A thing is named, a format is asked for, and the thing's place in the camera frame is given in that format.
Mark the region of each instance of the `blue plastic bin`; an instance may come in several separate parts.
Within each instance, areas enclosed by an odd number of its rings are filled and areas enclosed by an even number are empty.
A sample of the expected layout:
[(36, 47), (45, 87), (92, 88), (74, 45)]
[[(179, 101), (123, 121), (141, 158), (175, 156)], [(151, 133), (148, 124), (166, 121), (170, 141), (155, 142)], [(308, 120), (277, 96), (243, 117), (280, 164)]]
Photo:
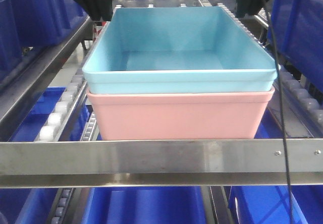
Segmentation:
[[(237, 224), (289, 223), (286, 186), (235, 186), (231, 188), (229, 202)], [(293, 198), (293, 213), (294, 224), (310, 224), (295, 198)]]
[(11, 0), (0, 0), (0, 81), (21, 61)]
[(205, 224), (200, 187), (92, 188), (81, 224)]
[(21, 46), (59, 44), (84, 19), (72, 0), (12, 0)]
[[(57, 101), (64, 92), (65, 87), (50, 87), (44, 91), (43, 95), (39, 98), (34, 105), (29, 115), (25, 118), (17, 131), (14, 133), (10, 141), (34, 141), (38, 135), (41, 127), (48, 119), (48, 115), (54, 109)], [(81, 109), (78, 119), (70, 135), (71, 141), (79, 141), (89, 117), (89, 111), (84, 105)]]
[(83, 72), (94, 94), (269, 91), (276, 78), (220, 7), (117, 9)]
[[(289, 223), (286, 186), (232, 187), (230, 208), (238, 224)], [(323, 220), (323, 186), (293, 186), (294, 224)]]
[(57, 189), (0, 189), (0, 212), (9, 224), (44, 224)]
[(275, 0), (272, 21), (280, 53), (323, 91), (323, 0)]

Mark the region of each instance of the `bolt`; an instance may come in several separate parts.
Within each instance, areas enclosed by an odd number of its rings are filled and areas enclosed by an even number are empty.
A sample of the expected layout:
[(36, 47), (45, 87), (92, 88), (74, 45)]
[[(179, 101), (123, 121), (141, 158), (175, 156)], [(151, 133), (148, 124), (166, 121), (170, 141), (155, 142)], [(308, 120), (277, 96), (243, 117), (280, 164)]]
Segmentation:
[(321, 154), (321, 150), (316, 150), (315, 152), (314, 152), (314, 155), (320, 155)]

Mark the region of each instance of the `metal frame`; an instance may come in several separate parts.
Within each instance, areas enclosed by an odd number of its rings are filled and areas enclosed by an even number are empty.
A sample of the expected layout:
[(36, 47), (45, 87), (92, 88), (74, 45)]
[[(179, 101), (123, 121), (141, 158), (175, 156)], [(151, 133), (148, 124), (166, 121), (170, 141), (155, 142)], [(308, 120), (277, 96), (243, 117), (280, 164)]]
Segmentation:
[(10, 139), (90, 26), (87, 18), (61, 44), (47, 47), (16, 81), (1, 90), (0, 141)]
[[(323, 139), (287, 144), (292, 184), (323, 184)], [(2, 188), (286, 184), (281, 139), (3, 142), (0, 172)]]

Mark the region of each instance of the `metal bar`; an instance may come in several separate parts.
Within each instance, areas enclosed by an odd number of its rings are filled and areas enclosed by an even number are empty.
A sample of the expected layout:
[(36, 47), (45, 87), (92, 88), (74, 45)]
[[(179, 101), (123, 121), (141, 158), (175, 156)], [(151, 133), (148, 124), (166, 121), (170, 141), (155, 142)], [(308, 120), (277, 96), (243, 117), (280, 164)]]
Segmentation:
[(213, 200), (210, 194), (210, 187), (202, 186), (201, 193), (202, 193), (202, 199), (203, 199), (206, 224), (219, 224), (219, 222), (217, 221), (216, 213), (214, 211)]
[(73, 130), (74, 124), (79, 116), (79, 113), (83, 107), (83, 103), (86, 99), (87, 83), (83, 82), (80, 90), (78, 91), (71, 109), (67, 112), (67, 116), (62, 123), (62, 127), (58, 131), (55, 138), (56, 141), (66, 141), (69, 139)]
[(85, 124), (84, 131), (82, 133), (82, 141), (92, 141), (95, 140), (97, 135), (96, 133), (97, 123), (94, 112), (92, 112), (89, 121)]
[[(323, 172), (291, 173), (292, 185), (322, 185)], [(285, 173), (161, 173), (0, 176), (0, 188), (286, 185)]]
[(0, 141), (8, 141), (91, 25), (89, 18), (57, 46), (48, 47), (0, 94)]
[[(281, 116), (280, 116), (280, 105), (279, 105), (279, 91), (278, 87), (275, 87), (275, 93), (272, 99), (268, 103), (268, 110), (276, 120), (277, 124), (281, 126)], [(283, 104), (284, 104), (284, 117), (285, 117), (285, 127), (288, 137), (294, 138), (312, 138), (313, 134), (307, 128), (307, 126), (302, 122), (302, 114), (296, 111), (296, 108), (292, 110), (291, 104), (296, 103), (288, 101), (286, 97), (286, 90), (283, 91)]]
[(255, 17), (256, 21), (260, 23), (260, 25), (262, 25), (265, 29), (268, 30), (268, 22), (267, 22), (267, 20), (264, 20), (259, 15), (255, 15), (254, 17)]
[(198, 0), (198, 1), (199, 1), (199, 3), (201, 4), (202, 7), (210, 7), (210, 6), (212, 6), (210, 1), (208, 1), (208, 0)]
[[(323, 139), (287, 144), (291, 172), (323, 172)], [(3, 176), (284, 171), (281, 139), (0, 143)]]
[(72, 215), (72, 222), (63, 222), (63, 224), (80, 224), (82, 223), (82, 218), (84, 216), (84, 211), (89, 197), (90, 188), (82, 188), (81, 193), (78, 198), (78, 204), (75, 208), (75, 211), (68, 212), (67, 215)]
[(228, 199), (223, 186), (210, 187), (213, 205), (218, 219), (218, 224), (234, 224), (231, 211), (228, 208)]

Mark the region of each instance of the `wire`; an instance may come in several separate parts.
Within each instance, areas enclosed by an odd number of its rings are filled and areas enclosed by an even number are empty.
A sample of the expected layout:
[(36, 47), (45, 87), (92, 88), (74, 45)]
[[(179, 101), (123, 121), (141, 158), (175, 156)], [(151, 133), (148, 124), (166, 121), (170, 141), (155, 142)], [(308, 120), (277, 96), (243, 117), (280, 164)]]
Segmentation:
[(276, 36), (274, 32), (274, 28), (272, 25), (272, 21), (270, 19), (268, 8), (266, 5), (266, 0), (261, 0), (263, 3), (263, 8), (266, 13), (267, 21), (268, 21), (268, 29), (270, 29), (273, 39), (273, 50), (274, 50), (274, 57), (275, 57), (275, 66), (277, 71), (277, 81), (278, 81), (278, 89), (280, 94), (280, 115), (281, 115), (281, 122), (282, 122), (282, 131), (283, 131), (283, 145), (284, 145), (284, 156), (285, 156), (285, 167), (286, 167), (286, 180), (287, 180), (287, 188), (288, 188), (288, 201), (289, 201), (289, 223), (294, 224), (294, 216), (293, 216), (293, 201), (292, 201), (292, 185), (291, 185), (291, 178), (290, 178), (290, 170), (289, 170), (289, 158), (288, 158), (288, 148), (287, 148), (287, 134), (286, 134), (286, 127), (285, 127), (285, 119), (284, 119), (284, 111), (283, 111), (283, 90), (282, 90), (282, 80), (279, 71), (278, 65), (278, 53), (277, 53), (277, 44), (276, 44)]

